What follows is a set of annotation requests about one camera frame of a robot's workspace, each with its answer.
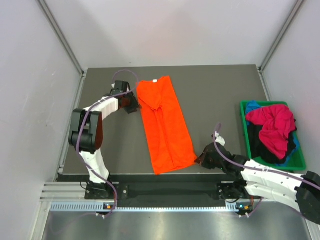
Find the table surface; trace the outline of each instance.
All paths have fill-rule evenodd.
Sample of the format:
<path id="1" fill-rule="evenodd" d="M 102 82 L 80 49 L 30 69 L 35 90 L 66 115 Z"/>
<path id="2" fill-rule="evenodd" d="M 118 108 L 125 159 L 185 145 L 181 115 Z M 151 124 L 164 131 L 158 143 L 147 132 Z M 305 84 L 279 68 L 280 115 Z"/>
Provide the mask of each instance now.
<path id="1" fill-rule="evenodd" d="M 85 108 L 111 90 L 112 77 L 120 68 L 90 68 L 87 72 L 79 107 Z M 240 102 L 265 101 L 266 95 L 255 65 L 221 66 L 157 66 L 132 67 L 141 80 L 170 76 L 188 127 L 195 154 L 199 156 L 212 139 L 218 122 L 226 149 L 232 154 L 246 154 L 240 118 Z M 116 80 L 135 84 L 128 72 Z M 139 112 L 113 113 L 103 121 L 104 162 L 111 174 L 153 174 L 147 139 Z M 218 173 L 198 165 L 171 172 L 171 174 Z M 87 169 L 69 147 L 64 174 L 88 174 Z"/>
<path id="2" fill-rule="evenodd" d="M 43 240 L 311 240 L 306 221 L 275 202 L 263 202 L 249 219 L 231 212 L 115 212 L 105 220 L 82 214 L 50 212 Z M 65 230 L 54 235 L 50 225 Z"/>

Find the orange cloth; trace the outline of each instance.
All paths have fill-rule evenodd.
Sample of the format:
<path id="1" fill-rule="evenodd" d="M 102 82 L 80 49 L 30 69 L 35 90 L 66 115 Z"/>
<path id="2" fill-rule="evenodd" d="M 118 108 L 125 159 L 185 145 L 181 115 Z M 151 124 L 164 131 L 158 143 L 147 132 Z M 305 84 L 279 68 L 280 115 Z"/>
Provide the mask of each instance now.
<path id="1" fill-rule="evenodd" d="M 154 173 L 193 165 L 197 156 L 170 77 L 140 81 L 136 91 Z"/>

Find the green basket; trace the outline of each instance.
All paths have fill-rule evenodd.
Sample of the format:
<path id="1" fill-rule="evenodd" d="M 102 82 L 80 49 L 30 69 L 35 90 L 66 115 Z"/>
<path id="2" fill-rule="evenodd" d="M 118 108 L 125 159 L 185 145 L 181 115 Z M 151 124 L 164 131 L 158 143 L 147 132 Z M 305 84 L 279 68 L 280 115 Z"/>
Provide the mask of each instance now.
<path id="1" fill-rule="evenodd" d="M 247 130 L 247 122 L 246 122 L 246 105 L 249 101 L 242 101 L 240 103 L 240 114 L 241 114 L 241 119 L 242 119 L 242 124 L 243 124 L 243 132 L 244 132 L 244 139 L 245 139 L 245 145 L 246 145 L 246 153 L 247 156 L 252 159 L 252 154 L 251 154 L 251 149 L 250 149 L 250 143 L 249 143 L 249 136 L 248 136 L 248 130 Z M 275 105 L 275 104 L 284 104 L 286 106 L 288 106 L 288 104 L 285 101 L 257 101 L 257 103 L 261 106 L 261 107 L 265 107 L 265 106 L 271 106 L 271 105 Z M 289 162 L 287 163 L 286 166 L 277 166 L 275 164 L 270 164 L 265 162 L 261 157 L 256 157 L 253 158 L 256 162 L 269 166 L 269 167 L 273 167 L 275 169 L 279 169 L 279 170 L 283 170 L 283 171 L 303 171 L 306 169 L 306 161 L 304 158 L 304 155 L 302 153 L 301 150 L 301 146 L 299 147 L 299 149 L 291 156 L 291 159 L 289 160 Z"/>

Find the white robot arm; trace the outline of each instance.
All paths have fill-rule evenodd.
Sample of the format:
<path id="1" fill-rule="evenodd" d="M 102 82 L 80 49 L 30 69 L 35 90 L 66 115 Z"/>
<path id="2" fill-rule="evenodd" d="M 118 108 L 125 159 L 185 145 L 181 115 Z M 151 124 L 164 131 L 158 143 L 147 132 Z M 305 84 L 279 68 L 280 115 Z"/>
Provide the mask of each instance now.
<path id="1" fill-rule="evenodd" d="M 224 173 L 234 177 L 234 182 L 229 183 L 227 187 L 220 184 L 219 192 L 222 199 L 226 196 L 233 196 L 232 199 L 245 199 L 250 196 L 266 198 L 287 205 L 306 219 L 320 224 L 318 174 L 308 171 L 302 175 L 277 170 L 245 156 L 232 155 L 218 138 L 215 141 L 204 149 L 195 162 L 207 169 L 220 168 Z"/>
<path id="2" fill-rule="evenodd" d="M 76 148 L 84 116 L 91 109 L 86 120 L 85 128 L 83 129 L 80 137 L 79 154 L 86 163 L 90 175 L 90 181 L 94 184 L 106 183 L 106 181 L 97 177 L 96 174 L 105 180 L 110 176 L 101 153 L 101 146 L 103 142 L 103 120 L 121 108 L 124 108 L 126 112 L 130 114 L 136 112 L 137 108 L 140 107 L 132 92 L 118 96 L 119 94 L 125 93 L 129 90 L 130 85 L 128 82 L 115 81 L 110 94 L 102 97 L 98 101 L 100 104 L 93 108 L 90 106 L 84 109 L 78 108 L 72 112 L 69 143 Z"/>

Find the gray wall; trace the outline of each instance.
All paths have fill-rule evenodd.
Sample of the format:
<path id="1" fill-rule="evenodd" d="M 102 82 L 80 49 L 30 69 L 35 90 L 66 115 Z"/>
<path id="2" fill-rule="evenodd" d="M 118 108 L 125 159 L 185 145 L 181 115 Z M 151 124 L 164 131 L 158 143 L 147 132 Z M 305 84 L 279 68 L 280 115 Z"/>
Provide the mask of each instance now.
<path id="1" fill-rule="evenodd" d="M 80 80 L 35 0 L 1 1 L 0 238 L 25 240 Z"/>
<path id="2" fill-rule="evenodd" d="M 266 68 L 272 100 L 297 119 L 307 168 L 320 173 L 320 1 L 307 0 Z"/>
<path id="3" fill-rule="evenodd" d="M 260 65 L 296 0 L 46 0 L 83 68 Z"/>

